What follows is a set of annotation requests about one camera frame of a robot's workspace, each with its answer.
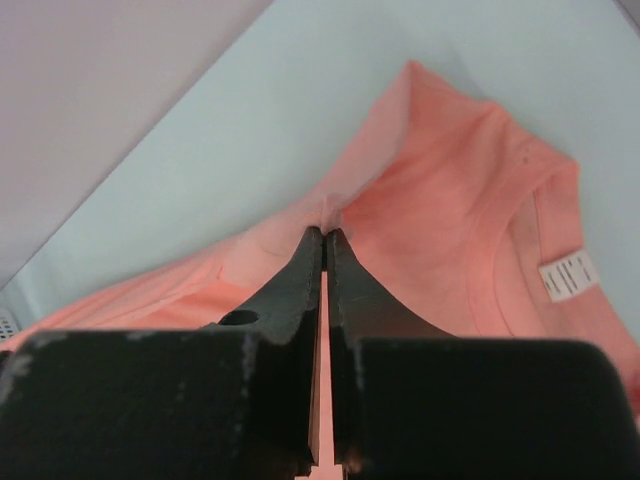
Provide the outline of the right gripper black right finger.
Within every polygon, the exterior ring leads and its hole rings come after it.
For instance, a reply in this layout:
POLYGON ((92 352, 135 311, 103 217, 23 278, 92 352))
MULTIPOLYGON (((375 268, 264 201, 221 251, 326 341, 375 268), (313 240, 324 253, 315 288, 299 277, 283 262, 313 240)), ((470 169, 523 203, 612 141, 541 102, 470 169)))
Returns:
POLYGON ((459 338, 325 240, 334 458, 347 479, 635 479, 639 434, 592 344, 459 338))

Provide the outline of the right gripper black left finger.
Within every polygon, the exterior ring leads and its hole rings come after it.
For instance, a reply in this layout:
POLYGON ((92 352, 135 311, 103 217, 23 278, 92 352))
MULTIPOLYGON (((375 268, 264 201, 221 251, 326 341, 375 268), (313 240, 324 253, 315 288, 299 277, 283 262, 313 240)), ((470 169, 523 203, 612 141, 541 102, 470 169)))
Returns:
POLYGON ((196 330, 45 330, 4 353, 5 479, 292 479, 318 461, 323 237, 196 330))

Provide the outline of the salmon pink t shirt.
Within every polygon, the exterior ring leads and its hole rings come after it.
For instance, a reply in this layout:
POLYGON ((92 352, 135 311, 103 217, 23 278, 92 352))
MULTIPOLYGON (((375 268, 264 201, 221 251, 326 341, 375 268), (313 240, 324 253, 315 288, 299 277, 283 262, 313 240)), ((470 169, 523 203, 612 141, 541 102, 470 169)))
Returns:
POLYGON ((196 330, 220 321, 323 237, 318 461, 306 476, 347 479, 334 458, 327 235, 426 322, 459 338, 594 345, 614 366, 638 434, 639 348, 585 251, 579 168, 497 104, 472 99, 416 62, 372 108, 329 174, 243 234, 114 285, 1 346, 45 330, 196 330))

